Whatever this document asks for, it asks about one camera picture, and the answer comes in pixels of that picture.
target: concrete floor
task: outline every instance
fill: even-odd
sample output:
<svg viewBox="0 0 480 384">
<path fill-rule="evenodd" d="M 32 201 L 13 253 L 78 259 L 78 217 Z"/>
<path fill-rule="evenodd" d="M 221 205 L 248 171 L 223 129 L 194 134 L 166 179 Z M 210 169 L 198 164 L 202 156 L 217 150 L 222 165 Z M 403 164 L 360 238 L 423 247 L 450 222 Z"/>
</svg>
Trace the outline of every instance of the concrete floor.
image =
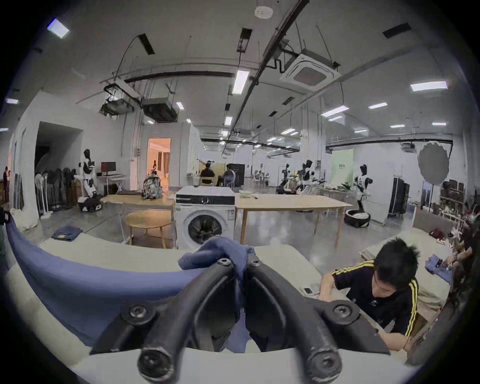
<svg viewBox="0 0 480 384">
<path fill-rule="evenodd" d="M 275 193 L 271 187 L 256 188 L 247 185 L 245 189 L 259 193 Z M 235 225 L 235 239 L 240 239 L 242 211 L 240 210 Z M 342 234 L 335 249 L 338 219 L 335 212 L 328 216 L 322 213 L 315 235 L 316 212 L 249 212 L 245 233 L 246 243 L 257 245 L 289 244 L 303 254 L 321 273 L 328 273 L 334 268 L 354 265 L 359 259 L 359 251 L 411 226 L 412 214 L 403 218 L 392 218 L 382 226 L 372 222 L 367 228 L 354 228 L 342 224 Z M 122 234 L 117 207 L 105 204 L 101 211 L 82 213 L 77 207 L 52 214 L 50 219 L 40 220 L 38 225 L 26 231 L 25 236 L 33 243 L 40 244 L 52 236 L 58 228 L 72 225 L 85 233 L 104 240 L 121 242 Z M 159 235 L 157 229 L 149 230 L 149 235 Z M 159 238 L 145 236 L 144 230 L 134 229 L 133 244 L 144 247 L 162 248 Z M 171 227 L 164 229 L 167 238 L 171 238 Z"/>
</svg>

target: computer monitor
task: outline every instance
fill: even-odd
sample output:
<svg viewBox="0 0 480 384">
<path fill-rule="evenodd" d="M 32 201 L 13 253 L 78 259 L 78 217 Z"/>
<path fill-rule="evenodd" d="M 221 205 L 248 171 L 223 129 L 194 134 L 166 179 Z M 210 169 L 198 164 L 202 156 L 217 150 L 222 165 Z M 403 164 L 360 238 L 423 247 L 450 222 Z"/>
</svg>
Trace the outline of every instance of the computer monitor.
<svg viewBox="0 0 480 384">
<path fill-rule="evenodd" d="M 115 172 L 117 170 L 117 163 L 115 161 L 102 162 L 100 168 L 103 172 Z"/>
</svg>

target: washing machine door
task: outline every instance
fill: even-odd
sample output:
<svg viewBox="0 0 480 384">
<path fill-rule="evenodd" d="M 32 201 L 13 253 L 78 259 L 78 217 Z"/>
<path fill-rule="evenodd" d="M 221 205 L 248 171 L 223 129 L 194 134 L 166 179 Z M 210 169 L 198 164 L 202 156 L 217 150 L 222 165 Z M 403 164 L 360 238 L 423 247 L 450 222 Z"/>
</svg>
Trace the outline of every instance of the washing machine door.
<svg viewBox="0 0 480 384">
<path fill-rule="evenodd" d="M 205 209 L 187 216 L 183 224 L 183 235 L 192 246 L 198 246 L 213 236 L 221 235 L 226 228 L 227 223 L 219 213 Z"/>
</svg>

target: washing machine control panel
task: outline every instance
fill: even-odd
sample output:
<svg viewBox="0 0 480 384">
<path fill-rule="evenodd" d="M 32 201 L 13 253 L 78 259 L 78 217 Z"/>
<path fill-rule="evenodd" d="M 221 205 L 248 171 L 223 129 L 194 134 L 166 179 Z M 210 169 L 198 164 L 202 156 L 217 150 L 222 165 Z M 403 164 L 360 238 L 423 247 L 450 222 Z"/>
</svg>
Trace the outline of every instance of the washing machine control panel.
<svg viewBox="0 0 480 384">
<path fill-rule="evenodd" d="M 177 194 L 176 202 L 180 204 L 235 205 L 235 196 L 196 196 Z"/>
</svg>

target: fluorescent light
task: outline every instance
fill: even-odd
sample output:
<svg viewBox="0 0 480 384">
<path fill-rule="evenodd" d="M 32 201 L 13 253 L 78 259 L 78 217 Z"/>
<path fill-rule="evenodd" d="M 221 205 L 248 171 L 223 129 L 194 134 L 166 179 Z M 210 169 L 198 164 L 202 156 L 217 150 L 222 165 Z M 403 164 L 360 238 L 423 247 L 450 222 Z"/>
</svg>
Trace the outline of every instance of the fluorescent light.
<svg viewBox="0 0 480 384">
<path fill-rule="evenodd" d="M 290 132 L 293 132 L 295 130 L 295 128 L 288 128 L 288 129 L 285 129 L 281 134 L 282 135 L 288 135 Z"/>
<path fill-rule="evenodd" d="M 237 71 L 237 76 L 235 76 L 235 83 L 232 89 L 233 95 L 241 95 L 245 83 L 247 82 L 249 73 L 250 71 L 242 71 L 240 69 Z"/>
<path fill-rule="evenodd" d="M 47 29 L 50 32 L 56 34 L 61 39 L 63 39 L 68 33 L 68 28 L 64 26 L 61 22 L 59 22 L 57 19 L 53 19 L 53 21 L 48 25 Z"/>
<path fill-rule="evenodd" d="M 324 112 L 322 113 L 322 116 L 323 117 L 328 117 L 328 116 L 332 116 L 332 115 L 335 115 L 336 113 L 340 113 L 340 112 L 343 112 L 343 111 L 346 111 L 348 109 L 348 107 L 342 105 L 342 106 L 339 106 L 335 109 L 331 109 L 327 112 Z"/>
<path fill-rule="evenodd" d="M 368 109 L 375 109 L 375 108 L 380 108 L 380 107 L 386 107 L 388 104 L 387 103 L 380 103 L 380 104 L 374 104 L 370 105 Z"/>
<path fill-rule="evenodd" d="M 412 91 L 426 91 L 428 89 L 448 89 L 446 81 L 430 81 L 428 83 L 410 84 Z"/>
</svg>

